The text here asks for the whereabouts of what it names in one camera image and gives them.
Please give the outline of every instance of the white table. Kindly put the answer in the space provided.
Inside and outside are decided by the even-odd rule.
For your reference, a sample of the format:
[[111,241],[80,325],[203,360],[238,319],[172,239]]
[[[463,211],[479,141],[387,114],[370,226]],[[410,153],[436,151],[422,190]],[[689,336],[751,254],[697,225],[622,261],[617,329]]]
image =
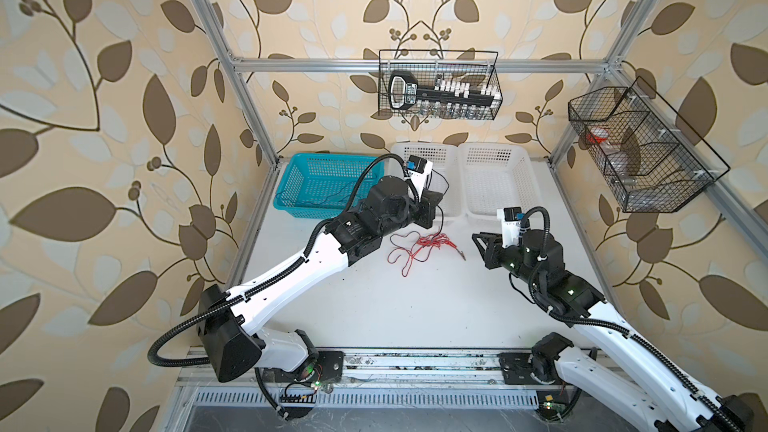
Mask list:
[[[547,165],[534,162],[533,168],[552,218],[552,234],[563,245],[566,267],[601,289]],[[317,220],[294,218],[270,204],[244,280],[303,249],[315,224]],[[412,229],[429,233],[413,225],[403,230]],[[453,248],[435,249],[427,262],[415,263],[404,278],[400,274],[404,258],[387,263],[392,246],[384,238],[379,250],[293,300],[267,327],[300,328],[315,346],[327,348],[530,348],[552,331],[578,346],[591,346],[526,302],[509,286],[506,270],[485,268],[471,236],[500,232],[497,222],[472,227],[464,217],[446,222],[443,231],[464,251],[466,262]],[[523,281],[513,280],[527,291]]]

